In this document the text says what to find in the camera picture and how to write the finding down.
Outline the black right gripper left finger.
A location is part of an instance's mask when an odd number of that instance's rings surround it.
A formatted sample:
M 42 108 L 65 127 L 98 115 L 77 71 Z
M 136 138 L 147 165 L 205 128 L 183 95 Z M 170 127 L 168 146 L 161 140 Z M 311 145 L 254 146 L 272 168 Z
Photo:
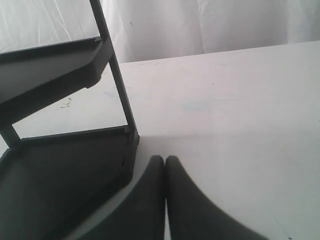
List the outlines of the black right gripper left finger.
M 165 238 L 165 164 L 153 155 L 124 201 L 80 240 L 163 240 Z

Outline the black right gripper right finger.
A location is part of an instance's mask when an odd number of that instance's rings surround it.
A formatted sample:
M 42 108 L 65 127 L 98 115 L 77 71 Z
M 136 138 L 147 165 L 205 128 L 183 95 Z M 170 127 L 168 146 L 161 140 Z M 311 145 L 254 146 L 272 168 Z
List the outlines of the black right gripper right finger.
M 172 240 L 265 240 L 215 205 L 177 156 L 165 161 L 166 202 Z

